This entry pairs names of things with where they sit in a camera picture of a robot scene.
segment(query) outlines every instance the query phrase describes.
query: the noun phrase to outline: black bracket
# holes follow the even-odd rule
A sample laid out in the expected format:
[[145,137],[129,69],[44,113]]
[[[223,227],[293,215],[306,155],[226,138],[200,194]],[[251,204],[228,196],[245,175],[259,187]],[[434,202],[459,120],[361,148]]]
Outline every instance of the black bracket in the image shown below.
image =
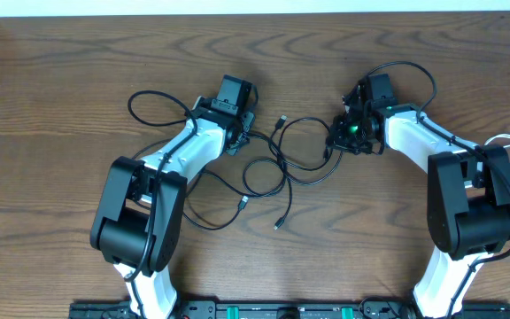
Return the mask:
[[[104,193],[97,208],[89,242],[106,261],[136,267],[143,254],[149,216],[126,207],[126,200],[153,196],[155,170],[143,161],[119,157],[107,176]],[[188,180],[175,172],[162,173],[157,196],[154,244],[143,273],[150,276],[168,264],[180,236],[182,211]]]
[[360,80],[352,92],[342,98],[345,113],[334,118],[326,145],[328,148],[355,155],[377,154],[385,146],[384,123],[394,113],[410,111],[411,105],[398,105],[387,74],[369,75]]
[[[510,182],[505,148],[481,147]],[[434,244],[457,261],[472,253],[498,253],[510,240],[510,197],[496,173],[466,153],[429,156],[428,225]],[[477,165],[483,165],[478,173]],[[485,194],[468,198],[464,182],[483,184]]]
[[247,106],[252,87],[250,82],[224,75],[218,96],[201,97],[192,111],[196,118],[212,121],[226,130],[224,151],[229,155],[249,143],[247,132],[255,121],[254,110]]

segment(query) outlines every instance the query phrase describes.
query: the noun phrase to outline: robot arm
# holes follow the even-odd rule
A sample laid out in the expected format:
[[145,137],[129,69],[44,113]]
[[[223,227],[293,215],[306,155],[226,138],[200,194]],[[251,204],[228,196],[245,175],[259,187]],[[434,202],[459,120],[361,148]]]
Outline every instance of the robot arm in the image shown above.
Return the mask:
[[[251,87],[251,83],[224,76],[216,98],[198,98],[192,110],[197,133],[178,149],[176,145],[194,129],[190,119],[182,132],[157,152],[140,160],[120,157],[113,162],[90,243],[124,278],[135,272],[145,252],[149,222],[149,215],[126,207],[126,199],[150,203],[151,197],[157,196],[158,203],[154,212],[154,244],[147,256],[148,262],[134,282],[127,283],[133,312],[159,319],[171,314],[177,295],[166,265],[180,235],[186,186],[210,161],[223,152],[234,155],[239,146],[247,142],[246,133],[255,119],[252,109],[247,107]],[[162,167],[160,181],[157,181],[159,163],[168,152],[172,156]],[[157,194],[152,193],[154,183],[158,183]]]
[[[414,287],[422,317],[440,318],[461,310],[461,301],[475,276],[462,285],[469,266],[498,253],[510,240],[510,198],[498,178],[465,149],[450,144],[417,120],[416,105],[400,105],[387,74],[370,75],[344,97],[346,113],[335,117],[327,145],[345,152],[382,154],[388,147],[405,154],[428,174],[427,221],[436,247],[424,277]],[[424,122],[445,136],[453,134],[421,113]],[[477,144],[454,137],[476,148]],[[379,144],[377,152],[373,145]],[[486,145],[483,153],[510,176],[503,147]],[[485,188],[485,195],[468,198],[465,189]],[[475,267],[475,273],[482,264]]]

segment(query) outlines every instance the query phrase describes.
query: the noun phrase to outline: black cable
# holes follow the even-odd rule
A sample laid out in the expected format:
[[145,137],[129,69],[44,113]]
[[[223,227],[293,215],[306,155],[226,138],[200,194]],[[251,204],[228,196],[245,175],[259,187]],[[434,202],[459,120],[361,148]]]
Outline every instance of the black cable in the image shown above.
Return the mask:
[[[145,125],[149,125],[149,126],[164,127],[164,126],[174,125],[177,123],[183,123],[186,121],[186,120],[181,120],[181,121],[172,121],[172,122],[168,122],[168,123],[156,124],[156,123],[149,123],[147,121],[142,120],[133,112],[132,103],[133,103],[133,100],[135,99],[135,97],[138,97],[138,96],[141,96],[144,94],[157,95],[157,96],[166,97],[166,98],[172,100],[173,102],[175,102],[178,106],[180,106],[184,110],[184,112],[187,115],[187,118],[192,121],[192,129],[190,130],[190,133],[187,136],[185,136],[177,145],[175,145],[168,152],[166,152],[164,154],[163,158],[161,159],[160,163],[158,164],[157,172],[155,173],[155,180],[152,185],[151,207],[150,207],[149,221],[148,221],[148,227],[147,227],[147,238],[145,239],[143,253],[141,255],[141,259],[140,259],[139,263],[135,267],[135,270],[132,273],[128,274],[128,276],[125,276],[123,278],[126,282],[131,283],[131,288],[133,290],[135,300],[137,301],[137,305],[138,305],[139,311],[141,313],[141,317],[143,319],[146,319],[144,316],[143,303],[141,302],[141,298],[139,297],[139,293],[136,289],[135,278],[139,275],[139,273],[141,273],[143,266],[147,262],[149,262],[149,254],[151,253],[151,248],[153,245],[153,228],[155,225],[155,218],[157,215],[156,214],[157,197],[158,196],[160,197],[160,187],[159,186],[160,186],[160,176],[162,173],[162,168],[168,162],[168,160],[174,154],[174,152],[176,152],[181,146],[183,146],[186,142],[188,142],[197,133],[197,122],[196,122],[196,119],[192,116],[192,112],[190,111],[190,109],[183,102],[181,102],[178,98],[173,97],[169,94],[166,94],[165,92],[154,91],[154,90],[138,91],[135,94],[133,94],[127,102],[127,108],[129,110],[129,113],[131,114],[131,116],[133,116],[139,122],[141,122]],[[147,147],[140,150],[136,155],[134,155],[134,158],[136,158],[143,152],[146,152],[151,147],[161,144],[161,143],[163,143],[163,141],[155,142],[151,145],[148,145]]]
[[143,154],[144,152],[147,152],[149,149],[151,149],[151,148],[153,148],[153,147],[155,147],[157,145],[160,145],[160,144],[163,144],[163,143],[166,143],[166,142],[170,142],[170,140],[172,140],[172,139],[173,139],[173,137],[165,138],[164,140],[160,140],[160,141],[157,141],[157,142],[155,142],[153,144],[149,144],[149,145],[143,147],[139,152],[135,153],[135,155],[133,155],[131,157],[131,159],[135,160],[136,158],[139,157],[139,155]]
[[[434,97],[436,97],[436,94],[438,92],[437,85],[436,85],[436,80],[434,80],[434,77],[432,76],[432,74],[430,74],[430,72],[427,69],[425,69],[424,67],[422,67],[422,66],[420,66],[420,65],[418,65],[416,63],[413,63],[413,62],[409,62],[409,61],[395,61],[395,62],[390,62],[390,63],[386,63],[386,64],[383,64],[383,65],[375,67],[373,70],[371,70],[371,71],[369,71],[369,73],[367,73],[366,77],[369,76],[370,74],[372,74],[372,73],[374,73],[374,72],[384,68],[384,67],[395,66],[395,65],[414,66],[417,69],[421,70],[424,74],[426,74],[428,76],[428,78],[430,79],[431,83],[432,83],[432,94],[430,95],[430,98],[426,102],[424,102],[424,104],[422,104],[421,107],[416,111],[416,120],[420,124],[422,124],[425,128],[430,130],[432,133],[442,137],[449,144],[454,144],[456,146],[459,146],[460,148],[466,150],[470,155],[474,156],[477,160],[481,161],[485,166],[487,166],[492,172],[494,172],[499,177],[499,180],[505,186],[507,192],[509,193],[509,197],[510,197],[510,182],[509,182],[509,180],[498,169],[498,167],[495,166],[495,164],[490,162],[482,154],[481,149],[479,149],[479,148],[476,148],[476,149],[471,148],[468,145],[465,145],[462,142],[458,141],[456,136],[448,136],[448,135],[442,133],[441,131],[439,131],[437,128],[432,127],[429,123],[427,123],[425,121],[425,117],[422,115],[422,112],[424,111],[426,106],[428,106],[428,104],[430,102],[432,102],[432,100],[434,99]],[[452,318],[453,306],[455,305],[456,300],[460,296],[460,294],[463,291],[464,287],[468,283],[468,280],[471,277],[471,274],[476,271],[476,267],[478,265],[484,264],[486,262],[501,261],[501,260],[504,260],[505,258],[507,258],[509,256],[510,256],[510,247],[509,247],[509,249],[506,252],[501,253],[499,255],[495,255],[495,256],[492,256],[492,257],[488,257],[488,258],[480,259],[480,260],[477,260],[477,261],[473,261],[471,263],[471,265],[468,266],[467,273],[464,276],[463,280],[461,281],[460,286],[458,287],[458,290],[456,290],[456,292],[452,296],[452,300],[450,302],[450,306],[448,307],[448,312],[446,314],[446,319]]]
[[152,127],[166,127],[166,126],[170,126],[170,125],[174,125],[174,124],[179,124],[179,123],[184,123],[186,122],[186,119],[183,119],[183,120],[177,120],[177,121],[171,121],[171,122],[168,122],[168,123],[150,123],[148,121],[145,121],[143,119],[141,119],[139,116],[137,116],[137,114],[135,114],[135,112],[133,112],[133,100],[136,98],[136,97],[139,97],[141,95],[146,95],[146,94],[151,94],[151,95],[158,95],[158,96],[161,96],[161,97],[166,97],[170,100],[172,100],[173,102],[175,102],[176,104],[178,105],[184,105],[180,100],[178,100],[176,97],[172,97],[164,92],[160,92],[160,91],[156,91],[156,90],[150,90],[150,89],[147,89],[147,90],[142,90],[142,91],[138,91],[136,93],[134,93],[128,100],[127,102],[127,108],[129,110],[129,114],[131,114],[131,116],[133,116],[134,119],[136,119],[137,121],[141,122],[142,124],[144,125],[148,125],[148,126],[152,126]]
[[135,296],[135,300],[137,301],[137,308],[139,309],[139,314],[141,314],[142,319],[147,319],[145,317],[143,302],[141,301],[141,297],[139,296],[139,292],[137,292],[137,285],[135,284],[135,280],[131,281],[131,290],[133,291],[133,296]]
[[199,223],[197,222],[194,222],[192,221],[192,219],[190,219],[190,217],[188,217],[186,215],[186,213],[182,212],[182,215],[186,218],[186,220],[188,220],[192,225],[200,228],[201,230],[223,230],[225,229],[227,226],[231,225],[232,222],[234,222],[237,218],[237,216],[239,216],[239,213],[241,213],[241,209],[237,209],[236,211],[236,214],[234,214],[234,216],[227,222],[225,222],[224,224],[220,225],[220,226],[216,226],[216,227],[206,227],[204,225],[200,225]]
[[322,119],[319,119],[319,118],[315,118],[315,117],[304,117],[304,118],[301,118],[301,119],[297,119],[297,120],[294,120],[292,121],[291,123],[287,124],[287,126],[284,127],[284,129],[282,130],[282,133],[281,133],[281,136],[279,137],[279,144],[278,144],[278,150],[275,151],[274,150],[274,147],[271,145],[271,141],[273,140],[273,136],[276,134],[276,132],[279,130],[278,128],[274,130],[273,134],[271,134],[271,136],[269,137],[269,150],[271,151],[271,153],[276,157],[276,156],[280,156],[282,157],[282,161],[284,163],[286,163],[287,165],[291,166],[291,167],[294,167],[294,168],[297,168],[297,169],[301,169],[301,170],[305,170],[307,172],[312,172],[312,171],[315,171],[315,170],[318,170],[324,166],[326,166],[326,164],[328,164],[328,160],[329,158],[332,156],[332,153],[334,152],[332,149],[329,150],[329,153],[328,153],[328,156],[326,157],[326,160],[324,161],[324,163],[322,163],[320,166],[318,167],[311,167],[311,168],[307,168],[307,167],[301,167],[297,164],[294,164],[288,160],[286,160],[286,157],[284,156],[284,154],[280,151],[280,148],[281,148],[281,145],[282,145],[282,138],[284,137],[284,132],[286,132],[287,128],[289,128],[291,125],[293,124],[296,124],[296,123],[299,123],[301,121],[317,121],[319,122],[325,129],[326,131],[329,133],[329,125],[326,124],[325,121],[323,121]]
[[[325,122],[323,122],[322,120],[320,120],[320,119],[317,119],[317,118],[302,118],[302,119],[298,119],[298,120],[295,120],[295,121],[289,123],[289,125],[284,128],[283,132],[281,133],[279,144],[282,143],[282,137],[284,136],[284,131],[290,125],[292,125],[294,123],[297,123],[297,122],[300,122],[300,121],[318,121],[327,130],[329,130],[328,125]],[[287,165],[289,165],[289,163],[290,163],[290,165],[295,167],[295,168],[304,169],[306,171],[314,171],[314,170],[323,168],[326,164],[328,164],[329,159],[331,158],[331,155],[332,155],[332,151],[330,151],[328,153],[328,157],[325,159],[325,163],[324,164],[322,164],[322,165],[320,165],[318,167],[307,168],[307,167],[301,167],[301,166],[299,166],[297,164],[288,162],[285,159],[285,156],[282,154],[280,145],[276,144],[270,137],[267,137],[267,136],[265,136],[265,135],[263,135],[261,133],[258,133],[258,132],[257,133],[256,132],[250,132],[250,133],[248,133],[248,137],[255,138],[255,139],[260,139],[262,141],[267,142],[267,144],[269,144],[269,148],[271,150],[271,153],[276,157],[276,159],[271,159],[271,158],[255,159],[255,160],[253,160],[253,161],[251,161],[250,163],[247,164],[247,166],[243,169],[243,173],[242,173],[243,186],[247,190],[247,192],[243,192],[243,191],[238,190],[237,188],[235,188],[234,186],[229,184],[226,180],[224,180],[221,176],[215,174],[214,172],[212,172],[210,170],[203,169],[198,174],[199,175],[209,175],[209,176],[215,178],[216,180],[220,181],[221,183],[223,183],[226,187],[228,187],[230,190],[232,190],[237,195],[244,196],[244,197],[247,197],[247,198],[272,197],[272,196],[277,195],[278,193],[280,193],[284,189],[284,186],[287,185],[289,187],[289,203],[287,205],[287,209],[285,210],[285,213],[282,215],[281,218],[279,218],[277,220],[277,222],[274,225],[274,228],[278,229],[278,228],[280,228],[282,226],[282,224],[284,223],[284,221],[286,220],[286,218],[287,218],[287,216],[288,216],[288,214],[290,212],[290,209],[292,208],[292,199],[293,199],[293,195],[292,195],[292,182],[298,183],[300,185],[315,185],[316,183],[320,183],[320,182],[324,181],[326,178],[328,178],[330,175],[332,175],[332,173],[339,166],[339,164],[341,162],[341,158],[342,158],[342,153],[340,152],[340,156],[338,157],[336,164],[323,177],[321,177],[321,178],[319,178],[319,179],[317,179],[315,181],[312,181],[312,182],[303,182],[303,181],[297,179],[295,176],[293,176],[290,172],[288,172]],[[253,165],[258,164],[258,163],[272,164],[272,165],[278,167],[281,170],[281,172],[282,172],[282,179],[281,179],[281,181],[274,188],[272,188],[270,191],[257,192],[252,187],[250,187],[249,184],[247,183],[247,171]],[[188,194],[190,194],[194,190],[194,188],[196,188],[198,182],[199,182],[199,177],[194,182],[194,184],[192,184],[192,186],[190,187],[190,190],[188,191]],[[191,218],[189,216],[187,216],[186,214],[184,214],[184,217],[190,223],[192,223],[192,225],[194,225],[194,226],[196,226],[196,227],[198,227],[198,228],[200,228],[202,230],[222,230],[223,228],[227,227],[231,222],[233,222],[235,220],[235,218],[238,216],[238,214],[239,214],[239,212],[237,212],[236,215],[234,215],[234,217],[232,217],[232,219],[229,222],[226,222],[223,225],[215,227],[215,228],[207,227],[207,226],[201,225],[201,224],[199,224],[197,222],[193,222],[191,220]]]
[[200,169],[200,171],[198,172],[196,181],[186,191],[186,198],[188,198],[188,196],[192,193],[192,191],[194,191],[194,189],[196,189],[196,186],[198,185],[198,183],[200,183],[200,178],[202,178],[202,173],[204,173],[204,170],[205,170],[205,167],[202,167],[202,169]]

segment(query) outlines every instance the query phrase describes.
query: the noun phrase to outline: usb connector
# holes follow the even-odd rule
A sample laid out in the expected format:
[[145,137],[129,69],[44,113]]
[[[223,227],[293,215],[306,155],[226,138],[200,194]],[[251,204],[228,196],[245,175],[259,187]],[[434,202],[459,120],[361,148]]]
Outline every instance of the usb connector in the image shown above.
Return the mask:
[[241,201],[239,202],[239,204],[237,204],[237,209],[240,211],[243,210],[247,206],[248,200],[249,200],[249,198],[247,196],[243,196],[243,198],[241,198]]
[[276,130],[281,129],[285,121],[287,121],[287,116],[286,115],[281,116],[281,118],[274,125],[274,129]]
[[274,230],[278,230],[284,224],[284,218],[279,218],[278,221],[274,224]]

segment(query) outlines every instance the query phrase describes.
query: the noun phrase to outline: wooden table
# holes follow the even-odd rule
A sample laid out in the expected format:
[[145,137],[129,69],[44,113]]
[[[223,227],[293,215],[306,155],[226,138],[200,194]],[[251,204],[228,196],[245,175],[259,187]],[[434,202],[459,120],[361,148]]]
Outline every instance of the wooden table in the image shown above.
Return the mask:
[[[232,74],[259,86],[255,129],[269,134],[282,114],[331,122],[361,75],[398,59],[437,78],[428,114],[443,127],[478,143],[510,133],[510,12],[0,19],[0,317],[65,318],[73,301],[127,296],[89,246],[105,177],[118,156],[180,130],[134,121],[133,92],[160,89],[192,105]],[[418,71],[390,75],[401,102],[429,95]],[[150,121],[182,117],[155,97],[137,107]],[[284,151],[320,163],[323,141],[318,125],[300,125]],[[267,155],[253,142],[210,168],[240,187],[243,166]],[[258,190],[280,179],[265,165],[248,177]],[[223,231],[183,222],[174,286],[222,300],[404,297],[433,248],[426,181],[398,152],[345,155],[326,182],[295,186],[279,231],[287,191],[250,201]],[[189,202],[218,223],[238,200],[206,177]],[[510,302],[510,259],[485,266],[467,299]]]

